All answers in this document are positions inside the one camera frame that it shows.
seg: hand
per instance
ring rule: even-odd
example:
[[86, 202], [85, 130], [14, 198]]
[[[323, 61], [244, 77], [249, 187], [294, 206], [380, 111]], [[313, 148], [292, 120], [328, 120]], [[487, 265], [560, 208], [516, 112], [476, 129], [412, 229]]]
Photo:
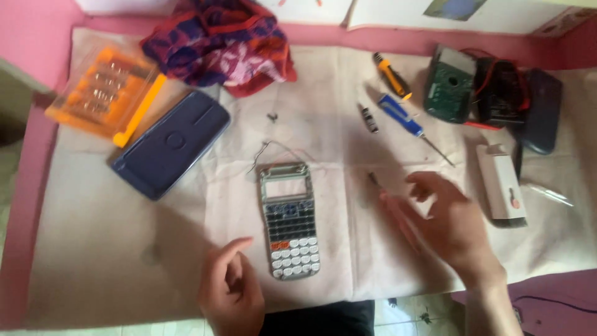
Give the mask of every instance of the hand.
[[253, 238], [240, 238], [208, 253], [197, 300], [216, 335], [257, 335], [263, 326], [261, 287], [240, 253], [252, 242]]
[[408, 201], [402, 201], [400, 209], [464, 285], [470, 289], [505, 282], [506, 273], [491, 250], [479, 206], [435, 172], [416, 172], [406, 181], [414, 183], [410, 196], [417, 202], [436, 195], [427, 219]]

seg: tiled floor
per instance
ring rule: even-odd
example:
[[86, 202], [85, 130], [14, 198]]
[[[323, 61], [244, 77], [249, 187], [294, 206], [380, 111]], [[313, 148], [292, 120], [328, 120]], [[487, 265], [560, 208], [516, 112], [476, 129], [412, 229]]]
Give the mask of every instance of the tiled floor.
[[[457, 336], [464, 334], [464, 307], [448, 294], [400, 298], [396, 307], [376, 301], [376, 336]], [[0, 336], [213, 336], [204, 320], [70, 331], [16, 331]]]

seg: black pants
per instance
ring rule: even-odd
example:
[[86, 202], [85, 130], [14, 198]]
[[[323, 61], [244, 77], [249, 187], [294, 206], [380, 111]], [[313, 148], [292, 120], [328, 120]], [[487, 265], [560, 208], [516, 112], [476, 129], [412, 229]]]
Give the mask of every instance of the black pants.
[[326, 306], [265, 315], [260, 336], [373, 336], [375, 301], [338, 302]]

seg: calculator keypad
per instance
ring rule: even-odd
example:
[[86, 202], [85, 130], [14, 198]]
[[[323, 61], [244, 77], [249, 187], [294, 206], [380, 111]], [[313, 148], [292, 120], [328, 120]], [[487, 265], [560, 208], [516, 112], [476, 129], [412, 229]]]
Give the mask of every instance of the calculator keypad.
[[268, 204], [265, 217], [274, 277], [298, 279], [319, 271], [313, 201]]

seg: left hand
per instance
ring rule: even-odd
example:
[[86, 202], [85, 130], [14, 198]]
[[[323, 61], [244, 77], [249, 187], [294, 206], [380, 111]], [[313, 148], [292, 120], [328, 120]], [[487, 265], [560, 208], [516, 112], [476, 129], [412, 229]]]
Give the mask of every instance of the left hand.
[[199, 308], [216, 335], [258, 335], [265, 302], [255, 270], [240, 251], [253, 238], [209, 251], [199, 287]]

